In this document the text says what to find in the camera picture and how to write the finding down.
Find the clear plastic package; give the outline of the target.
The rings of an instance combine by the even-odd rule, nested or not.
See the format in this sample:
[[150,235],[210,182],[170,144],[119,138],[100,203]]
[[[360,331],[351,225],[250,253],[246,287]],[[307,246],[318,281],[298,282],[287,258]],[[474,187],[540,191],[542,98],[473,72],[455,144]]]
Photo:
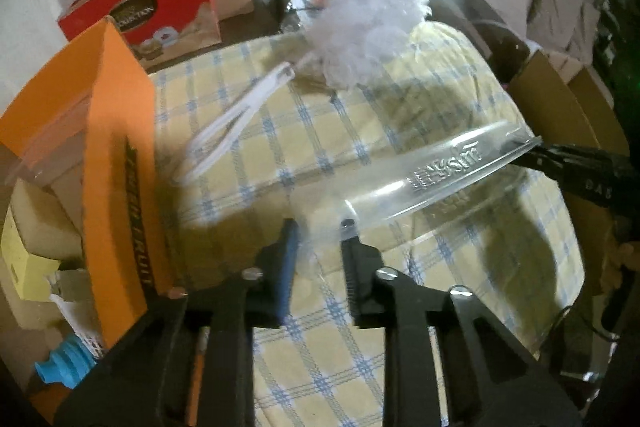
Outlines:
[[[88,215],[82,198],[90,186],[82,176],[89,166],[87,131],[94,108],[120,121],[122,142],[141,144],[144,159],[153,160],[152,95],[137,95],[130,104],[85,98],[29,135],[12,172],[15,181],[35,184],[58,199],[82,243],[82,220]],[[270,211],[291,213],[300,226],[302,255],[308,258],[341,237],[345,219],[355,221],[358,233],[423,209],[450,220],[459,210],[476,208],[498,194],[512,179],[502,168],[537,143],[525,129],[499,121],[370,167],[349,166],[329,179],[300,180],[281,202],[273,202],[276,190],[270,186],[254,227],[270,225]]]

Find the white shuttlecock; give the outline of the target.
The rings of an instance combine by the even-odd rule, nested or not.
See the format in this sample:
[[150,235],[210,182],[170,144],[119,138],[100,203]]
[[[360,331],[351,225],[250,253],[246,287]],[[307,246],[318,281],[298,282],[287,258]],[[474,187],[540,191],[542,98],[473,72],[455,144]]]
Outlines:
[[55,271],[47,276],[50,300],[93,358],[105,355],[106,347],[89,273],[85,269]]

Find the teal silicone funnel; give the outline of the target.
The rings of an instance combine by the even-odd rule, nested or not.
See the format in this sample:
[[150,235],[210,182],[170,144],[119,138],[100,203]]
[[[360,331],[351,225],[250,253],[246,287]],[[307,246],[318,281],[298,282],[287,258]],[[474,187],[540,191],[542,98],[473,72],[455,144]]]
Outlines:
[[67,336],[50,352],[47,361],[36,362],[35,371],[43,384],[62,384],[75,389],[96,366],[96,359],[80,338]]

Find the white feather duster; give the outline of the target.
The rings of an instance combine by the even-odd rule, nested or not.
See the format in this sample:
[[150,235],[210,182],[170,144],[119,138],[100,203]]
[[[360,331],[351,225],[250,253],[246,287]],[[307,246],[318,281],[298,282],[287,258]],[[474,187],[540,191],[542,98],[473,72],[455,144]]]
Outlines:
[[274,92],[296,75],[320,75],[326,87],[349,90],[375,80],[431,14],[430,0],[329,0],[304,31],[306,51],[260,77],[172,158],[170,181],[183,186],[203,176],[239,140]]

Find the yellow sponge block with label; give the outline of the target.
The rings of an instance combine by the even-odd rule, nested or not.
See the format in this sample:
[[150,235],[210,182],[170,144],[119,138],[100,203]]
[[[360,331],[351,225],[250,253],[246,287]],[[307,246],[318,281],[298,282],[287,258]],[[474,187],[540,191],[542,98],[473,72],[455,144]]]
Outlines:
[[80,233],[58,199],[16,180],[1,231],[1,288],[17,326],[41,331],[61,321],[48,277],[83,265]]

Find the brown cardboard box right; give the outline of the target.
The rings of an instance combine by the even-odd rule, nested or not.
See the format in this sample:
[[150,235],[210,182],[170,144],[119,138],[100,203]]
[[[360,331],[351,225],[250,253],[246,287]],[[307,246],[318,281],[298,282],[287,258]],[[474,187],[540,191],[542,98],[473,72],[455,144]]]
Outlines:
[[544,142],[629,154],[611,92],[592,67],[573,57],[535,52],[506,91]]

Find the yellow plaid tablecloth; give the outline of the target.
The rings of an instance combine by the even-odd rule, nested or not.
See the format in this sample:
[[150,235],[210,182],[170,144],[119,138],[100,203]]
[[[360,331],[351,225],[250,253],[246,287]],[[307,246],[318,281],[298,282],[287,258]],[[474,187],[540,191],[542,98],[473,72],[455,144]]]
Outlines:
[[302,243],[291,311],[254,336],[255,415],[261,426],[377,426],[384,335],[352,324],[340,226],[416,283],[470,288],[530,351],[574,303],[582,253],[558,184],[506,166],[436,200],[445,157],[426,152],[458,135],[524,120],[460,31],[420,24],[377,80],[331,92],[298,76],[258,109],[212,169],[160,187],[180,280],[220,283],[272,243],[286,218]]

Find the orange cardboard box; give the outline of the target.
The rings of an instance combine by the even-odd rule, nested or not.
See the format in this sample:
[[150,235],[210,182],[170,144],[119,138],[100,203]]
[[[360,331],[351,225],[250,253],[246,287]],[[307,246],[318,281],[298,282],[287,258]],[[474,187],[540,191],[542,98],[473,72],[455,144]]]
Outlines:
[[169,426],[174,285],[156,200],[154,84],[109,18],[40,69],[1,117],[12,196],[1,271],[16,299],[62,315],[77,347],[38,366],[70,395],[59,426]]

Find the red collection gift box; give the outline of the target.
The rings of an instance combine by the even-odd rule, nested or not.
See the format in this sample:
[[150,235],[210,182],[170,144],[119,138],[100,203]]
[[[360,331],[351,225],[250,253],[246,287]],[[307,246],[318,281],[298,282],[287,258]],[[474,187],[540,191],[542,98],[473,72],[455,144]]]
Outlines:
[[104,17],[146,69],[221,43],[214,0],[78,0],[58,26],[73,40]]

